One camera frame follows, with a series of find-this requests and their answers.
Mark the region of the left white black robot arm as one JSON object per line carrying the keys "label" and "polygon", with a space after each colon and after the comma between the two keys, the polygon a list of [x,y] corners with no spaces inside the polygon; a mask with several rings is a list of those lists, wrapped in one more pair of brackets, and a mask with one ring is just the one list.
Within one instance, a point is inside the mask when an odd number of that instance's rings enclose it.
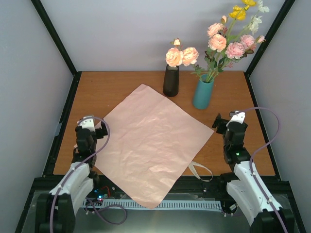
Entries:
{"label": "left white black robot arm", "polygon": [[77,123],[76,147],[69,170],[49,192],[39,195],[36,201],[36,233],[71,233],[74,231],[76,214],[83,201],[101,190],[99,175],[94,171],[98,139],[110,137],[108,124],[101,119],[95,126],[96,117],[86,116]]}

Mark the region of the pink bouquet wrapping paper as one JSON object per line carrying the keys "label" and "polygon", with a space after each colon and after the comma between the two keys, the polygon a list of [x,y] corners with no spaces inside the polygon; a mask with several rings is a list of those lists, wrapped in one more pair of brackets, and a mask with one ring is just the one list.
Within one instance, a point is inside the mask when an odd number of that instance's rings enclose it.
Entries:
{"label": "pink bouquet wrapping paper", "polygon": [[171,100],[140,85],[104,118],[96,168],[138,204],[157,207],[213,134]]}

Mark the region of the large cream rose stem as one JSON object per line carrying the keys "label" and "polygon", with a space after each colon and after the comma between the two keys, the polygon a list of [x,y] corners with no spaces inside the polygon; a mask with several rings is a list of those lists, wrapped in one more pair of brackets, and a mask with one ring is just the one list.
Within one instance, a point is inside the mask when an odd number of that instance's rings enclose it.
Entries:
{"label": "large cream rose stem", "polygon": [[214,23],[209,26],[207,36],[207,49],[205,50],[204,60],[207,63],[207,77],[204,82],[211,83],[215,77],[223,72],[223,69],[229,64],[229,60],[225,54],[227,47],[227,39],[225,33],[227,32],[227,16],[221,17],[220,23]]}

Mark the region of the white artificial flower stem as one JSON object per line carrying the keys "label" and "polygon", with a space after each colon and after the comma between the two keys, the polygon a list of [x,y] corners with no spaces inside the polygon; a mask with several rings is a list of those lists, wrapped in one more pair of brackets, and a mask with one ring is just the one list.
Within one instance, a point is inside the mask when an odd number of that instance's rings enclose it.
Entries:
{"label": "white artificial flower stem", "polygon": [[237,41],[238,39],[240,39],[243,35],[247,35],[247,32],[251,32],[251,36],[254,36],[258,29],[259,29],[259,25],[262,23],[262,16],[260,16],[260,13],[268,13],[270,11],[268,6],[265,6],[263,4],[262,0],[258,0],[258,5],[257,7],[257,12],[250,17],[250,21],[248,24],[246,24],[243,29],[241,30],[241,32],[238,34],[238,37],[236,38],[235,41]]}

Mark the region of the yellow artificial flower stem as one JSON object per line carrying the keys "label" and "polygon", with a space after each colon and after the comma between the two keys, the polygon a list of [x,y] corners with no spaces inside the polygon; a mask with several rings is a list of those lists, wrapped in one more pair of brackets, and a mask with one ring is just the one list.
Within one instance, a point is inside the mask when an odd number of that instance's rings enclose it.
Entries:
{"label": "yellow artificial flower stem", "polygon": [[257,0],[242,0],[241,6],[235,5],[233,7],[232,12],[229,13],[229,18],[230,18],[230,24],[228,26],[228,30],[224,34],[224,36],[227,38],[227,41],[235,41],[236,38],[238,37],[237,34],[232,33],[235,25],[238,23],[238,21],[244,21],[247,16],[247,10],[250,7],[255,7],[258,5]]}

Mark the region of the peach rose stem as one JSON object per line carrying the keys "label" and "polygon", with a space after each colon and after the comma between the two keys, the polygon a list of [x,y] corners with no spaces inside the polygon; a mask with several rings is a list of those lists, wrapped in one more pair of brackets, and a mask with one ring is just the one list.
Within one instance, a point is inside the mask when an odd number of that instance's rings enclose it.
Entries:
{"label": "peach rose stem", "polygon": [[165,61],[169,67],[177,68],[180,65],[185,67],[192,66],[194,69],[193,74],[196,74],[199,77],[207,72],[197,64],[199,52],[196,48],[187,47],[182,49],[182,44],[179,38],[175,38],[170,43],[173,47],[170,48],[165,55]]}

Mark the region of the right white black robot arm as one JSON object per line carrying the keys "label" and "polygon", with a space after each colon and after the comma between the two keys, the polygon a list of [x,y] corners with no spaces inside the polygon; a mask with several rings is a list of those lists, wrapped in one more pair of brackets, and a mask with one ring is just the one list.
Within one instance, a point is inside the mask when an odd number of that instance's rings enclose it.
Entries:
{"label": "right white black robot arm", "polygon": [[226,120],[217,115],[212,127],[223,137],[224,160],[231,172],[223,174],[226,191],[246,217],[252,233],[292,233],[295,218],[271,194],[250,153],[244,147],[247,124],[244,112]]}

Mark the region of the artificial flower bunch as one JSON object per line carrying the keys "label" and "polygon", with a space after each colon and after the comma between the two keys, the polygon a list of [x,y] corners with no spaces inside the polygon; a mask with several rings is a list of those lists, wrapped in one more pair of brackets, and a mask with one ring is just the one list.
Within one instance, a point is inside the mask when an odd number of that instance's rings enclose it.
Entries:
{"label": "artificial flower bunch", "polygon": [[250,34],[240,36],[236,42],[230,42],[223,50],[212,50],[210,46],[205,51],[205,61],[207,62],[207,74],[202,77],[202,81],[211,83],[224,71],[224,68],[233,66],[241,59],[246,58],[255,52],[258,44],[265,42],[263,35],[254,38]]}

